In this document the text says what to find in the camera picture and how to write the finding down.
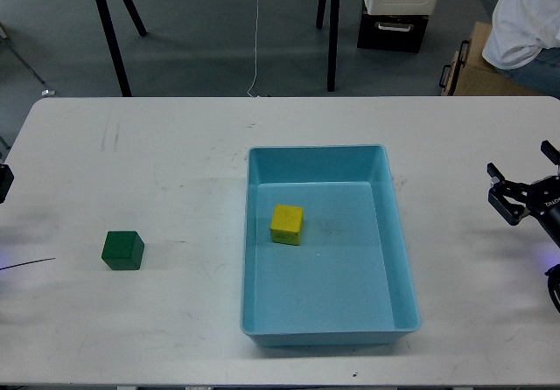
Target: white table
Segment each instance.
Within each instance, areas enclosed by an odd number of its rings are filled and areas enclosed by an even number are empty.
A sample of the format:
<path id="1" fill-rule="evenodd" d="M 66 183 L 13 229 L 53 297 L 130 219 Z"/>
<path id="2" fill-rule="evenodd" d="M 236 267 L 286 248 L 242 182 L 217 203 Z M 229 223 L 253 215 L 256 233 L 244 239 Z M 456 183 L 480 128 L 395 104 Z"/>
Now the white table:
<path id="1" fill-rule="evenodd" d="M 3 384 L 483 386 L 560 383 L 558 249 L 487 203 L 487 163 L 532 182 L 560 146 L 550 98 L 99 98 L 37 103 L 0 205 Z M 382 347 L 263 349 L 240 323 L 246 154 L 388 150 L 422 316 Z M 136 230 L 139 271 L 111 271 Z"/>

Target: wire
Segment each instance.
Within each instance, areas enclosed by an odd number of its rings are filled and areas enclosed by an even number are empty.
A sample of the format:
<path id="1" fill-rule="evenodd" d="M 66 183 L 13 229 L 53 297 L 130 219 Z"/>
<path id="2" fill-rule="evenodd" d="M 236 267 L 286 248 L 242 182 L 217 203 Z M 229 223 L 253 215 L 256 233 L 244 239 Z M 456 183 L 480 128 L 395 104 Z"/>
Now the wire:
<path id="1" fill-rule="evenodd" d="M 258 33 L 259 33 L 259 0 L 256 0 L 256 19 L 255 19 L 255 76 L 253 77 L 253 82 L 251 83 L 251 87 L 248 88 L 247 90 L 247 95 L 251 98 L 255 98 L 254 95 L 251 94 L 251 90 L 253 89 L 253 87 L 255 86 L 256 83 L 256 75 L 257 75 L 257 53 L 256 53 L 256 47 L 257 47 L 257 40 L 258 40 Z"/>
<path id="2" fill-rule="evenodd" d="M 558 312 L 560 312 L 560 265 L 550 268 L 545 275 L 549 277 L 550 299 Z"/>
<path id="3" fill-rule="evenodd" d="M 41 259 L 40 261 L 53 261 L 53 260 L 54 257 L 49 257 L 48 259 Z M 0 268 L 0 270 L 17 268 L 18 266 L 24 266 L 24 265 L 31 265 L 32 263 L 39 263 L 40 261 L 27 261 L 25 263 L 18 263 L 17 265 L 11 265 L 11 266 L 6 266 L 4 268 Z"/>

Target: drawer handle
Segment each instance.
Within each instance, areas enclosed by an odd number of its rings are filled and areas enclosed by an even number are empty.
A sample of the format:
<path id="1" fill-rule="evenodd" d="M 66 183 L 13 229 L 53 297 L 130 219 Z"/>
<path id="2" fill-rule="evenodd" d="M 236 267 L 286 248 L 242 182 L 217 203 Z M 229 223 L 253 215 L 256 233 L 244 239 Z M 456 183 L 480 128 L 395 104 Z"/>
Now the drawer handle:
<path id="1" fill-rule="evenodd" d="M 447 88 L 447 81 L 449 80 L 449 72 L 451 71 L 451 69 L 452 66 L 447 64 L 444 65 L 443 69 L 441 70 L 441 75 L 439 76 L 439 86 L 441 88 Z"/>
<path id="2" fill-rule="evenodd" d="M 375 27 L 379 30 L 387 30 L 387 31 L 411 31 L 414 29 L 413 24 L 398 24 L 398 23 L 380 23 L 376 22 Z"/>

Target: light blue plastic bin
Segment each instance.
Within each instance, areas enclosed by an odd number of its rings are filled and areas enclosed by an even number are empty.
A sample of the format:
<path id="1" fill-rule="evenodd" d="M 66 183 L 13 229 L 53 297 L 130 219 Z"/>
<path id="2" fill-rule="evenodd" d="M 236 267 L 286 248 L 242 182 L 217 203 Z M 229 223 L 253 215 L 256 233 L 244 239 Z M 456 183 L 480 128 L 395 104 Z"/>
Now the light blue plastic bin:
<path id="1" fill-rule="evenodd" d="M 275 204 L 302 206 L 300 246 Z M 262 346 L 390 344 L 420 325 L 385 149 L 253 148 L 241 328 Z"/>

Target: black cable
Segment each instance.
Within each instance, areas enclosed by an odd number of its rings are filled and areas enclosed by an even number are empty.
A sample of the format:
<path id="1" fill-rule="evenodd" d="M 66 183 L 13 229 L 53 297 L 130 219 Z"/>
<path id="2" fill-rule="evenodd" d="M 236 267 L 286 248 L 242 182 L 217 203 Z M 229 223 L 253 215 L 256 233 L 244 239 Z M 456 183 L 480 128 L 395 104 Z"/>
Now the black cable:
<path id="1" fill-rule="evenodd" d="M 549 294 L 554 306 L 560 312 L 560 264 L 545 273 L 549 277 Z"/>
<path id="2" fill-rule="evenodd" d="M 49 257 L 48 259 L 41 259 L 40 261 L 53 261 L 53 260 L 54 257 Z M 18 266 L 24 266 L 24 265 L 31 265 L 32 263 L 38 263 L 40 261 L 27 261 L 25 263 L 18 263 L 17 265 L 11 265 L 11 266 L 6 266 L 5 268 L 0 268 L 0 270 L 17 268 Z"/>

